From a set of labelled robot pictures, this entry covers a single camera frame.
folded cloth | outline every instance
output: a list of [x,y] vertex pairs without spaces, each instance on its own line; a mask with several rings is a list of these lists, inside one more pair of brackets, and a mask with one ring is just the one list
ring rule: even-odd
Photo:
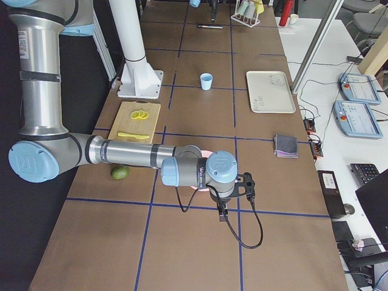
[[298,141],[293,136],[275,135],[274,154],[280,158],[297,158]]

yellow knife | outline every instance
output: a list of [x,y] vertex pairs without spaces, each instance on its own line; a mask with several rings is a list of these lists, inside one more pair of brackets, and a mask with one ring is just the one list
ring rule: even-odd
[[150,136],[149,135],[137,135],[136,133],[127,133],[127,132],[119,132],[117,133],[118,136],[125,136],[128,138],[136,138],[136,139],[147,139]]

dark background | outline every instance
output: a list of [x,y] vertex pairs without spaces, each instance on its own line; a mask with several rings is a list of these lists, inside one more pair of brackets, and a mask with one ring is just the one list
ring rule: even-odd
[[[108,46],[121,48],[107,1],[95,11]],[[109,80],[93,38],[60,36],[63,123],[91,133],[109,91]],[[116,69],[122,57],[112,54]],[[9,166],[8,151],[20,140],[22,89],[16,26],[0,2],[0,290],[27,290],[73,181],[76,169],[45,183],[29,183]]]

green fruit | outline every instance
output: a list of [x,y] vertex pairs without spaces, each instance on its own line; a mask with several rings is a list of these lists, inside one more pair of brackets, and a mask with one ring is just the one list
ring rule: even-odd
[[110,171],[110,176],[115,180],[121,180],[129,175],[128,166],[116,166]]

blue and white device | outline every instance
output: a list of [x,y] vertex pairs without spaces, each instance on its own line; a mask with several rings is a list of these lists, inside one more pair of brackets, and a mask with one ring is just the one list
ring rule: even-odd
[[367,102],[335,101],[334,114],[341,130],[357,138],[382,138],[383,133]]
[[339,83],[346,99],[350,101],[364,101],[369,104],[380,104],[381,99],[368,75],[341,73]]

